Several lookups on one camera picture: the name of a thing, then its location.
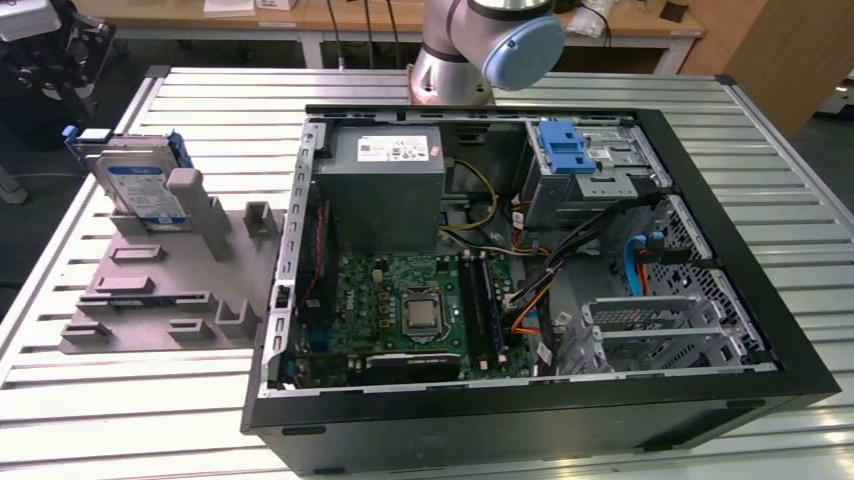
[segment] power supply label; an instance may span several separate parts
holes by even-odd
[[[166,188],[159,167],[110,167],[112,185],[127,206],[147,224],[168,229],[187,221],[187,213]]]
[[[426,162],[427,136],[367,136],[359,139],[359,162]]]

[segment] black cable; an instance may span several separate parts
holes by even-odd
[[[661,199],[662,194],[659,192],[655,192],[631,200],[619,200],[605,210],[602,210],[597,215],[590,217],[578,227],[573,229],[563,240],[561,240],[558,246],[555,246],[551,254],[543,262],[541,271],[535,277],[537,279],[529,286],[523,287],[519,292],[514,294],[514,296],[510,298],[510,301],[515,302],[529,293],[537,291],[542,285],[545,285],[545,283],[554,277],[558,270],[561,270],[561,268],[563,267],[566,257],[574,254],[581,247],[583,247],[602,234],[602,230],[607,227],[613,218],[618,214],[623,213],[631,208],[643,205],[653,205],[658,203]]]
[[[585,2],[579,2],[579,5],[582,6],[582,8],[586,8],[587,10],[590,10],[593,13],[597,14],[597,16],[602,19],[602,21],[605,22],[605,43],[602,44],[603,47],[613,47],[614,46],[614,37],[611,36],[611,24],[609,23],[609,19],[606,18],[605,15],[602,15],[597,10],[594,10],[593,8],[590,8],[587,5],[585,5]]]
[[[338,47],[338,68],[345,69],[345,50],[342,49],[342,37],[338,31],[338,22],[335,21],[335,12],[333,11],[333,0],[326,0],[326,7],[330,10],[330,19],[333,20],[333,30],[335,30],[335,46]]]
[[[395,34],[395,68],[401,68],[401,39],[398,38],[398,22],[395,20],[395,9],[391,7],[391,0],[386,0],[389,6],[389,17],[391,18],[391,31]]]
[[[369,23],[369,68],[374,69],[374,29],[371,28],[371,0],[365,0],[365,20]]]

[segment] aluminum table surface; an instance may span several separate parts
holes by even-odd
[[[309,103],[406,104],[405,74],[174,68],[144,80],[119,131],[178,129],[226,208],[247,200],[285,208]],[[498,103],[665,112],[844,392],[694,451],[365,478],[854,476],[854,223],[740,89],[712,77],[555,74],[498,92]],[[114,233],[110,211],[90,176],[0,326],[3,478],[293,478],[239,432],[250,350],[59,352]]]

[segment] cable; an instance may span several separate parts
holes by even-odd
[[[543,262],[539,274],[533,277],[535,280],[533,280],[531,285],[523,287],[513,294],[510,302],[513,303],[518,301],[529,293],[535,291],[545,281],[554,277],[558,270],[563,267],[565,258],[575,253],[581,247],[599,236],[602,230],[607,227],[611,219],[618,214],[631,208],[643,205],[653,205],[658,203],[661,199],[662,194],[659,192],[654,192],[631,200],[619,200],[597,215],[590,217],[578,227],[575,227],[563,240],[561,240],[558,246],[553,249],[549,258],[546,258],[546,261]]]
[[[522,314],[517,317],[517,321],[513,322],[513,327],[510,327],[510,331],[513,333],[530,333],[530,331],[534,330],[534,329],[519,329],[519,325],[522,324],[522,320],[525,319],[525,316],[529,314],[529,312],[539,302],[541,298],[543,298],[543,295],[546,295],[546,292],[549,291],[549,288],[554,283],[555,283],[555,280],[553,279],[551,282],[549,282],[549,285],[546,285],[546,287],[539,291],[539,293],[534,297],[534,300],[531,300],[529,305],[525,307],[525,310],[522,310]]]
[[[635,235],[626,242],[623,247],[623,268],[626,270],[626,282],[629,283],[629,290],[635,297],[643,296],[643,285],[641,285],[641,278],[638,270],[635,268],[635,247],[643,247],[646,245],[646,236]]]
[[[641,278],[641,288],[643,290],[643,295],[650,295],[650,279],[647,278],[646,264],[638,263],[635,266],[635,271],[638,273],[638,277]]]
[[[493,220],[493,217],[495,217],[495,212],[498,211],[498,194],[495,193],[495,188],[493,188],[493,184],[490,183],[487,178],[483,176],[483,173],[481,173],[481,171],[474,167],[474,165],[471,165],[471,163],[466,162],[465,160],[454,159],[454,161],[469,169],[469,171],[475,175],[475,177],[481,179],[481,181],[486,185],[486,188],[489,188],[490,196],[493,198],[493,205],[490,206],[490,213],[487,214],[486,217],[483,217],[483,219],[478,220],[474,223],[467,223],[465,225],[441,225],[439,229],[445,231],[470,230],[473,228],[478,228],[481,225],[486,225],[487,223],[490,223],[490,221]]]
[[[489,251],[493,251],[493,252],[501,252],[501,253],[506,253],[507,255],[514,255],[517,257],[530,257],[531,256],[530,253],[514,252],[513,250],[507,250],[507,249],[501,248],[501,247],[490,247],[490,246],[486,246],[486,245],[477,245],[477,244],[469,242],[466,239],[463,239],[463,237],[461,237],[459,234],[457,234],[451,230],[446,230],[442,233],[445,233],[449,236],[449,238],[451,240],[454,240],[454,242],[457,242],[459,245],[462,245],[466,248],[474,248],[474,249],[478,249],[478,250],[489,250]]]
[[[374,29],[371,28],[370,0],[365,0],[365,20],[369,23],[369,68],[374,70]]]
[[[389,5],[389,17],[391,18],[391,31],[395,34],[395,68],[401,68],[401,39],[398,38],[398,21],[395,20],[395,9],[391,6],[391,0],[386,0]]]
[[[309,301],[309,297],[311,296],[311,292],[315,289],[315,284],[318,283],[318,279],[321,278],[321,272],[323,271],[323,243],[321,241],[321,232],[323,230],[323,205],[318,207],[318,227],[315,229],[315,256],[318,258],[315,274],[311,277],[311,283],[309,284],[309,289],[306,290],[306,295],[303,295],[303,301],[299,302],[298,309],[302,309]]]
[[[330,20],[333,20],[333,30],[335,30],[335,46],[338,47],[338,69],[345,70],[345,50],[342,49],[342,37],[338,31],[338,22],[335,21],[335,12],[333,11],[333,0],[326,0],[326,8],[330,11]]]
[[[609,23],[609,19],[606,18],[605,15],[602,15],[595,9],[590,8],[587,5],[585,5],[585,2],[578,2],[578,4],[581,5],[582,8],[586,8],[587,10],[590,10],[593,13],[597,14],[597,16],[602,19],[602,21],[605,22],[605,43],[602,44],[603,47],[613,47],[614,46],[614,37],[611,36],[611,24]]]

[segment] wire bundle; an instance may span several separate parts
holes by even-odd
[[[511,297],[510,303],[515,303],[529,294],[534,294],[531,301],[526,304],[521,315],[513,323],[511,331],[514,333],[533,333],[521,329],[522,321],[527,313],[534,309],[542,301],[549,288],[555,282],[555,275],[566,263],[566,259],[578,249],[594,240],[607,227],[610,221],[627,209],[657,203],[662,198],[659,193],[642,196],[633,200],[622,200],[615,202],[609,208],[602,210],[597,215],[590,217],[578,227],[575,227],[566,235],[563,240],[549,254],[546,261],[541,267],[539,274],[534,277],[531,283],[523,287]]]

